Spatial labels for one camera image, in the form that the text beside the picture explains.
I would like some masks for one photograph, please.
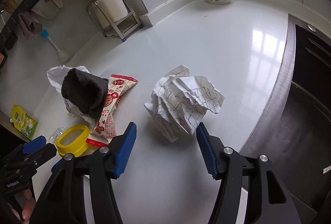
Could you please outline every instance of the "plastic packaging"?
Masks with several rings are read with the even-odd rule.
[[[91,134],[86,141],[87,143],[93,146],[104,146],[116,136],[113,113],[119,105],[120,97],[137,82],[138,80],[132,77],[111,75],[108,82],[108,94],[105,100],[104,109],[97,126],[92,129]],[[99,143],[100,139],[94,139],[94,137],[97,136],[104,139],[104,144]]]
[[[57,128],[56,131],[52,134],[52,136],[48,140],[50,142],[55,142],[57,138],[59,138],[65,131],[66,129],[63,127]]]
[[[14,104],[13,106],[10,122],[14,123],[15,128],[24,134],[29,140],[32,140],[38,122],[18,105]]]
[[[48,80],[50,82],[50,84],[55,87],[56,91],[58,93],[61,94],[61,87],[62,87],[62,83],[63,80],[65,78],[65,76],[67,75],[67,73],[69,72],[69,70],[71,70],[72,68],[76,68],[80,71],[83,72],[88,72],[90,73],[85,66],[77,66],[77,67],[67,67],[65,65],[62,66],[57,66],[57,67],[52,67],[51,69],[49,69],[47,71],[47,77]],[[67,111],[73,115],[73,116],[79,116],[82,117],[84,120],[86,120],[88,123],[90,123],[92,126],[95,125],[95,120],[93,118],[90,117],[90,115],[88,114],[83,114],[79,108],[77,106],[75,106],[72,102],[70,102],[69,100],[66,100],[65,98],[63,98],[63,101],[67,107]]]

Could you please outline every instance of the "wall shelf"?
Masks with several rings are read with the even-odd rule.
[[[19,22],[18,15],[22,12],[29,12],[30,9],[38,2],[39,0],[23,0],[16,10],[13,12],[11,17],[8,19],[6,25],[0,33],[0,51],[3,51],[4,48],[10,50],[13,48],[14,43],[12,40],[17,39],[14,29],[16,24]]]

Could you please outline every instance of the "gray cloth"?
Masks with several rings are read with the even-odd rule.
[[[71,69],[63,80],[62,97],[71,101],[84,114],[99,119],[108,91],[108,79]]]
[[[19,24],[26,40],[31,40],[34,35],[42,32],[42,24],[33,21],[29,12],[19,13]]]

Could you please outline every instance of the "white plastic bag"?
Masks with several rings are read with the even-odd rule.
[[[78,67],[67,67],[65,65],[63,66],[57,66],[57,67],[52,67],[47,71],[47,77],[49,82],[53,87],[55,87],[56,91],[61,94],[61,87],[63,80],[69,70],[76,68],[77,70],[83,71],[83,72],[88,72],[90,73],[85,66],[78,66]],[[89,114],[83,114],[77,106],[75,106],[72,102],[69,100],[63,98],[63,101],[67,107],[67,110],[74,116],[80,116],[84,120],[86,120],[88,123],[91,124],[91,126],[95,125],[95,119],[91,118]]]

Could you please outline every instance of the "metal rack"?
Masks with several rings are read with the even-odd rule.
[[[143,28],[143,24],[141,23],[140,19],[138,18],[132,7],[129,5],[129,3],[125,0],[123,0],[123,2],[128,9],[128,14],[118,21],[113,21],[111,18],[108,18],[108,16],[105,15],[101,4],[97,0],[90,0],[86,6],[86,11],[104,36],[118,36],[121,38],[122,42],[125,42],[125,37],[128,36],[136,28]],[[90,11],[91,5],[95,5],[100,10],[102,15],[107,19],[108,23],[110,24],[108,27],[103,28],[100,21],[92,15]]]

